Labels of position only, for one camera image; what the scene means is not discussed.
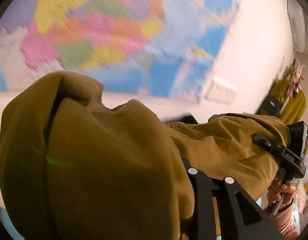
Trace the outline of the right hand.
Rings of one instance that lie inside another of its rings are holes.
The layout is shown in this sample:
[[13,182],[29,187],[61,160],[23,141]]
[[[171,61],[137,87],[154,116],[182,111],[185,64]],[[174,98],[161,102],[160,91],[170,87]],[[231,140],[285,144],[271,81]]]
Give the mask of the right hand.
[[279,208],[279,211],[283,211],[293,202],[293,198],[296,192],[296,185],[293,182],[289,182],[288,184],[280,184],[278,180],[279,172],[277,172],[274,180],[268,187],[267,200],[269,203],[277,203],[279,200],[281,200],[281,194],[285,194],[285,199]]

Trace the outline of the pink knitted sleeve forearm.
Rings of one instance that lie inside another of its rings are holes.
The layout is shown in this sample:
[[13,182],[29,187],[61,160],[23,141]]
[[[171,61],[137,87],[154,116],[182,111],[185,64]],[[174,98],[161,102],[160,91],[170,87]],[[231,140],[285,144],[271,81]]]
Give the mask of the pink knitted sleeve forearm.
[[270,215],[270,220],[286,240],[295,240],[300,235],[298,229],[292,224],[292,205],[293,200],[288,207],[279,211],[275,216]]

